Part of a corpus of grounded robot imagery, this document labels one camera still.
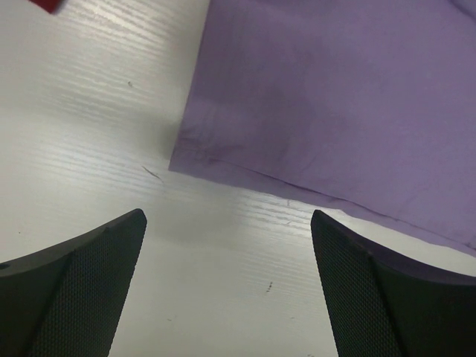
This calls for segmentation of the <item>purple t shirt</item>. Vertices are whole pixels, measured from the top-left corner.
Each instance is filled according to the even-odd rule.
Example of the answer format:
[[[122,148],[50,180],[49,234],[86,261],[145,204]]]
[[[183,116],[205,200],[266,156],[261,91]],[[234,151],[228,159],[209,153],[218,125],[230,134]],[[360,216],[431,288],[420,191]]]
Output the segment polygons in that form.
[[[475,253],[473,1],[212,1],[170,170]]]

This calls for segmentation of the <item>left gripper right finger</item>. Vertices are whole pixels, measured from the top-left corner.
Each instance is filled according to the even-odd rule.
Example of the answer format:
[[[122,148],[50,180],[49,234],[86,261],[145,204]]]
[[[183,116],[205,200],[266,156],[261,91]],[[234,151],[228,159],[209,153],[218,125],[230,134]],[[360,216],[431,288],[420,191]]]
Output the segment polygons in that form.
[[[317,210],[312,241],[339,356],[474,356],[475,278],[371,241]]]

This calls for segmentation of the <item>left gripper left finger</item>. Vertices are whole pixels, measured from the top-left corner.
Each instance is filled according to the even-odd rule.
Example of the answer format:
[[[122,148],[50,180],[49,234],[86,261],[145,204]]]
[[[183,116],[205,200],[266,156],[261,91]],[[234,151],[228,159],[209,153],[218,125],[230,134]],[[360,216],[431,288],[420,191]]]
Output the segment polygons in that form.
[[[108,356],[147,218],[134,209],[1,264],[2,356]]]

